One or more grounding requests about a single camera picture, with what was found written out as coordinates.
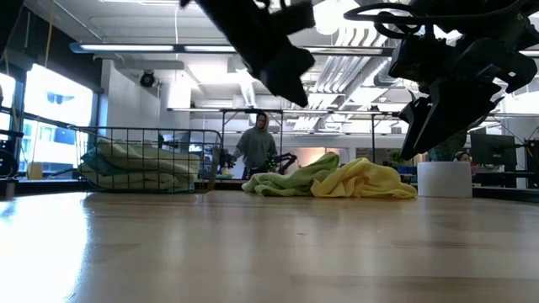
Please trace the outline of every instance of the security camera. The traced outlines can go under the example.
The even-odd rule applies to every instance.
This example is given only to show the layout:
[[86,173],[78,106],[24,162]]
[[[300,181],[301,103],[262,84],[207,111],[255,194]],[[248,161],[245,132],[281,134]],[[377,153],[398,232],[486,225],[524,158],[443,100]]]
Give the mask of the security camera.
[[144,75],[141,77],[141,85],[144,88],[153,88],[156,82],[157,81],[153,76],[153,71],[144,71]]

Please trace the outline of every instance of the wire basket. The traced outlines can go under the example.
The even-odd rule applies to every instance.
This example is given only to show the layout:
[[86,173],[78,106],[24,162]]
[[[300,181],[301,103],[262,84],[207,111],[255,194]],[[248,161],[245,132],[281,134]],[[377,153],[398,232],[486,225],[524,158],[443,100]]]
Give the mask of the wire basket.
[[71,126],[79,179],[95,190],[204,193],[215,187],[222,138],[215,130]]

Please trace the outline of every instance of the green towel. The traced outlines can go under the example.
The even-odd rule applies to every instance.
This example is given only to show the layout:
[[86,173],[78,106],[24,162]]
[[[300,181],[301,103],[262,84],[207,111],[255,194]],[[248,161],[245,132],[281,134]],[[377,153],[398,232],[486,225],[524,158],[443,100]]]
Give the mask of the green towel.
[[311,186],[314,180],[323,181],[338,166],[339,155],[328,152],[315,163],[285,176],[277,173],[257,173],[242,185],[242,189],[263,196],[312,196]]

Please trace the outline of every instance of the stack of towels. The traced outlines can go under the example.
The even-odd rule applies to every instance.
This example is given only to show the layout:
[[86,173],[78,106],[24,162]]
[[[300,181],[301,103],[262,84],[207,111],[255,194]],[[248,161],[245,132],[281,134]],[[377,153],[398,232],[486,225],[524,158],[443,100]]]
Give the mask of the stack of towels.
[[78,171],[101,189],[191,191],[200,169],[200,158],[194,154],[106,139],[99,140],[82,160]]

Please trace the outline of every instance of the table surface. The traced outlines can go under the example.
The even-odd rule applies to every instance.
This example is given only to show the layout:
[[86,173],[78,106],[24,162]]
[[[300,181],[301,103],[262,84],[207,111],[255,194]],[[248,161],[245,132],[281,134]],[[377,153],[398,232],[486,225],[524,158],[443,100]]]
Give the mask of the table surface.
[[539,207],[55,194],[0,203],[1,302],[538,302]]

